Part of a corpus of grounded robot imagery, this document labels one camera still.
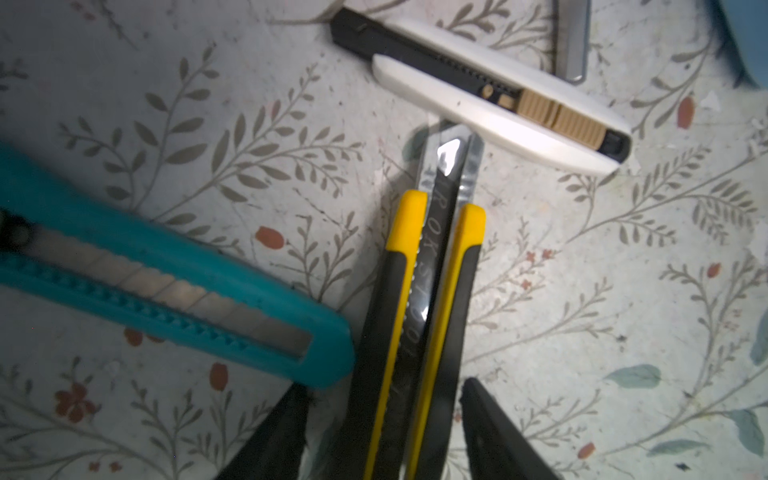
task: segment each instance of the silver metal object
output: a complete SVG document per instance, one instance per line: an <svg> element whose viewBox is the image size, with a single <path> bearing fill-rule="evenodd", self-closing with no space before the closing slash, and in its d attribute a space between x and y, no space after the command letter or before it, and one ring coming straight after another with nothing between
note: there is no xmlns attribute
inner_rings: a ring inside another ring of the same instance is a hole
<svg viewBox="0 0 768 480"><path fill-rule="evenodd" d="M32 241L22 249L27 257L123 290L166 307L248 336L256 342L300 359L312 334L266 316L261 310L215 292L177 280L172 275L67 237L35 227Z"/></svg>
<svg viewBox="0 0 768 480"><path fill-rule="evenodd" d="M558 0L558 43L554 74L572 84L587 78L591 0Z"/></svg>

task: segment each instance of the tablecloth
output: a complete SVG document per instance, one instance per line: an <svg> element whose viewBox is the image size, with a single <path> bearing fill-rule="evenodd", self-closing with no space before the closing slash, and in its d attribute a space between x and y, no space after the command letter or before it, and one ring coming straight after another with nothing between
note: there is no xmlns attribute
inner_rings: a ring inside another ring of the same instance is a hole
<svg viewBox="0 0 768 480"><path fill-rule="evenodd" d="M241 258L359 335L434 116L332 44L343 0L6 0L0 137L84 193ZM552 69L550 2L350 0ZM768 478L768 94L712 2L595 0L578 87L637 166L488 145L462 378L563 478ZM289 381L0 289L3 478L212 478ZM317 478L348 381L313 393ZM444 478L468 478L457 407Z"/></svg>

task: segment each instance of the teal plastic handle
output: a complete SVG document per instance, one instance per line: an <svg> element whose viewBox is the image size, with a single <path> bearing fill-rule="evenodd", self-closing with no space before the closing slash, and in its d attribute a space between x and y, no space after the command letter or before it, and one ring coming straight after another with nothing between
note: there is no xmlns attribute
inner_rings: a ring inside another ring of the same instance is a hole
<svg viewBox="0 0 768 480"><path fill-rule="evenodd" d="M352 371L349 325L335 311L244 263L86 198L7 145L0 145L0 208L260 309L313 339L294 359L17 253L0 253L0 283L307 386L325 388Z"/></svg>

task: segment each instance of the blue object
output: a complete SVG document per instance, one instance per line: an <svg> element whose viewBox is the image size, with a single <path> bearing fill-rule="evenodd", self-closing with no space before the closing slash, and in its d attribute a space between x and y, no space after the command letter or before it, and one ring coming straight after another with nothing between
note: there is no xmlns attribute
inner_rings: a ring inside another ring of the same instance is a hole
<svg viewBox="0 0 768 480"><path fill-rule="evenodd" d="M338 313L244 263L84 197L5 145L0 145L0 208L260 309L313 339L306 354L294 359L18 253L0 252L0 283L307 386L324 388L352 371L349 325Z"/></svg>
<svg viewBox="0 0 768 480"><path fill-rule="evenodd" d="M768 0L720 0L747 74L768 88Z"/></svg>

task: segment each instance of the blue-green leaf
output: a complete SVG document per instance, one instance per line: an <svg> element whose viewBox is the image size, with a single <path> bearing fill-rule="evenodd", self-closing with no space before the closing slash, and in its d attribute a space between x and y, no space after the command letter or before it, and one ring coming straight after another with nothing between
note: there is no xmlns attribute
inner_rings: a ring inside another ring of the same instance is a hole
<svg viewBox="0 0 768 480"><path fill-rule="evenodd" d="M763 314L763 318L760 319L757 335L755 335L755 343L750 351L750 358L755 365L765 362L766 358L768 358L768 310Z"/></svg>
<svg viewBox="0 0 768 480"><path fill-rule="evenodd" d="M757 415L752 410L733 410L728 412L727 417L736 423L739 429L739 442L744 448L758 456L763 456L766 439L760 424L757 421Z"/></svg>
<svg viewBox="0 0 768 480"><path fill-rule="evenodd" d="M658 367L647 363L616 370L606 380L613 380L624 389L652 389L661 381Z"/></svg>
<svg viewBox="0 0 768 480"><path fill-rule="evenodd" d="M670 440L669 442L662 442L654 446L651 450L648 450L648 456L655 457L656 455L674 455L676 453L682 453L687 450L697 449L699 447L709 448L709 445L688 439Z"/></svg>

